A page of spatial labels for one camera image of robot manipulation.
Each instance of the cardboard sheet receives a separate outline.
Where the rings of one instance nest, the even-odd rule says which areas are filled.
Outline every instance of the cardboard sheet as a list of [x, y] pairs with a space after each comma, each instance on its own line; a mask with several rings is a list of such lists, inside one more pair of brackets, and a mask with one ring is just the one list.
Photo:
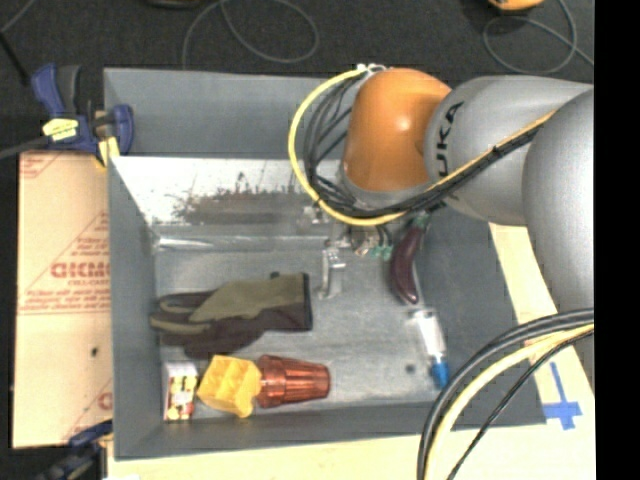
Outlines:
[[16, 448], [66, 443], [113, 408], [105, 168], [25, 153], [19, 191]]

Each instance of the purple eggplant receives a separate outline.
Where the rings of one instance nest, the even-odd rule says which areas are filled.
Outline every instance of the purple eggplant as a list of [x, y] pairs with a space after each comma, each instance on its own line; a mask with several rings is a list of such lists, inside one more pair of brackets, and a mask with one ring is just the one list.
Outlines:
[[400, 243], [393, 248], [391, 255], [391, 289], [407, 304], [416, 304], [420, 298], [413, 276], [413, 261], [420, 249], [429, 221], [429, 214], [415, 218]]

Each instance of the yellow cable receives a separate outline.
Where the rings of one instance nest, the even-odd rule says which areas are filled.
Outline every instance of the yellow cable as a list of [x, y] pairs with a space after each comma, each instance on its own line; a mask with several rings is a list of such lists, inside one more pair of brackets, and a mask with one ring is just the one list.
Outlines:
[[451, 407], [445, 413], [436, 429], [431, 451], [426, 459], [426, 463], [430, 464], [430, 466], [425, 469], [425, 480], [433, 480], [435, 478], [435, 467], [432, 465], [435, 463], [435, 457], [438, 456], [439, 449], [442, 446], [444, 434], [453, 428], [453, 425], [458, 419], [458, 416], [460, 416], [460, 413], [482, 388], [502, 372], [512, 366], [515, 366], [524, 359], [530, 359], [539, 353], [544, 354], [566, 340], [584, 334], [593, 328], [594, 324], [588, 324], [570, 331], [559, 331], [545, 336], [540, 340], [537, 340], [521, 349], [518, 349], [512, 354], [503, 357], [500, 361], [489, 366], [480, 375], [478, 375], [478, 377], [472, 380], [469, 385], [455, 398], [453, 404], [451, 404]]
[[[366, 72], [368, 70], [369, 70], [369, 68], [367, 68], [366, 66], [358, 66], [356, 69], [353, 69], [351, 71], [346, 71], [346, 72], [344, 72], [344, 73], [342, 73], [340, 75], [337, 75], [337, 76], [335, 76], [333, 78], [330, 78], [329, 80], [327, 80], [324, 83], [320, 84], [311, 93], [309, 93], [309, 95], [302, 101], [302, 103], [298, 107], [298, 110], [296, 111], [296, 113], [293, 116], [293, 119], [291, 121], [291, 126], [289, 128], [289, 140], [288, 140], [289, 160], [291, 161], [291, 167], [293, 168], [293, 172], [295, 173], [296, 178], [298, 178], [298, 181], [300, 182], [300, 185], [305, 190], [305, 192], [309, 195], [309, 197], [311, 197], [311, 199], [315, 203], [317, 203], [318, 206], [320, 208], [322, 208], [327, 214], [329, 214], [334, 219], [339, 220], [340, 222], [344, 222], [345, 224], [349, 224], [351, 226], [380, 226], [382, 224], [386, 224], [388, 222], [391, 222], [392, 220], [395, 220], [395, 219], [397, 219], [399, 217], [402, 217], [403, 215], [406, 215], [408, 210], [404, 210], [404, 211], [396, 212], [396, 213], [389, 213], [387, 215], [382, 215], [380, 217], [364, 218], [364, 217], [350, 217], [348, 215], [340, 213], [339, 211], [337, 211], [334, 208], [332, 208], [331, 206], [329, 206], [329, 204], [326, 201], [324, 201], [323, 199], [320, 198], [320, 195], [311, 186], [311, 184], [307, 180], [306, 176], [304, 175], [304, 173], [300, 169], [300, 166], [298, 165], [298, 157], [296, 155], [296, 135], [297, 135], [297, 132], [298, 132], [298, 127], [300, 126], [300, 121], [302, 120], [302, 116], [307, 111], [309, 106], [313, 103], [313, 101], [321, 93], [323, 93], [327, 89], [333, 87], [334, 85], [339, 84], [343, 80], [347, 80], [349, 78], [354, 78], [354, 77], [359, 76], [359, 75], [361, 75], [362, 73], [364, 73], [364, 72]], [[551, 118], [551, 116], [553, 116], [553, 114], [555, 114], [555, 112], [556, 112], [555, 110], [552, 110], [552, 111], [548, 112], [547, 114], [545, 114], [544, 116], [540, 117], [539, 119], [536, 119], [535, 121], [529, 123], [528, 125], [523, 126], [520, 130], [518, 130], [515, 133], [512, 133], [511, 135], [509, 135], [508, 137], [503, 139], [501, 142], [496, 144], [495, 147], [501, 147], [501, 146], [507, 144], [508, 142], [516, 139], [520, 135], [522, 135], [524, 133], [527, 133], [528, 131], [532, 130], [533, 128], [535, 128], [537, 126], [540, 126], [545, 121], [548, 121], [549, 118]], [[448, 176], [442, 178], [441, 180], [439, 180], [434, 185], [428, 187], [425, 192], [429, 192], [430, 190], [434, 190], [434, 189], [444, 185], [451, 178], [453, 178], [453, 176], [456, 176], [459, 172], [461, 172], [461, 171], [473, 166], [474, 164], [477, 164], [477, 163], [481, 162], [482, 160], [484, 160], [485, 157], [487, 157], [487, 156], [489, 156], [490, 154], [493, 153], [493, 149], [494, 148], [490, 148], [487, 151], [485, 151], [484, 153], [482, 153], [481, 155], [473, 158], [472, 160], [470, 160], [466, 164], [464, 164], [461, 167], [459, 167], [458, 169], [456, 169], [454, 172], [450, 173]]]
[[349, 217], [348, 215], [344, 215], [334, 210], [331, 206], [329, 206], [329, 204], [326, 201], [320, 198], [320, 195], [309, 184], [306, 176], [300, 169], [300, 166], [298, 165], [298, 157], [296, 156], [296, 135], [298, 131], [298, 126], [300, 125], [300, 121], [302, 120], [302, 116], [306, 112], [307, 108], [309, 108], [311, 103], [313, 103], [313, 101], [321, 93], [323, 93], [330, 87], [333, 87], [334, 85], [339, 84], [343, 80], [347, 80], [349, 78], [354, 78], [356, 76], [359, 76], [362, 73], [365, 73], [367, 70], [368, 70], [367, 67], [359, 66], [356, 69], [353, 69], [351, 71], [346, 71], [345, 73], [342, 73], [333, 78], [330, 78], [326, 82], [320, 84], [313, 91], [311, 91], [311, 93], [309, 93], [309, 95], [302, 101], [302, 103], [298, 107], [298, 110], [293, 116], [293, 119], [291, 121], [291, 127], [289, 128], [289, 141], [288, 141], [289, 160], [291, 161], [291, 167], [293, 169], [293, 172], [296, 175], [296, 178], [298, 178], [300, 185], [302, 185], [302, 188], [305, 190], [307, 194], [309, 194], [311, 199], [315, 203], [318, 203], [318, 206], [320, 206], [320, 208], [322, 208], [325, 212], [327, 212], [327, 214], [329, 214], [334, 219], [344, 222], [345, 224], [349, 224], [351, 226], [379, 226], [382, 224], [386, 224], [387, 222], [390, 222], [398, 217], [401, 217], [406, 212], [391, 213], [388, 215], [383, 215], [381, 217], [374, 217], [374, 218], [357, 218], [357, 217]]

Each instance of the brown glove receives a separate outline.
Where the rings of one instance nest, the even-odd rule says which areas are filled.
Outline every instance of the brown glove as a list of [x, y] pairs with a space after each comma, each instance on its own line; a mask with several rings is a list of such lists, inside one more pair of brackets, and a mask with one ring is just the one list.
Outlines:
[[160, 311], [149, 322], [159, 331], [160, 344], [181, 346], [194, 359], [233, 353], [267, 330], [312, 329], [305, 273], [232, 281], [210, 292], [170, 294], [158, 302]]

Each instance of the yellow toy block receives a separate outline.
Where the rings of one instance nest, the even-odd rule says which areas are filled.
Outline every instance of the yellow toy block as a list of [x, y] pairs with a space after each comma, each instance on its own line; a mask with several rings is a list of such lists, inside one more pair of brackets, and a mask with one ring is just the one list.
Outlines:
[[253, 412], [261, 380], [262, 374], [252, 361], [213, 356], [196, 394], [209, 407], [246, 418]]

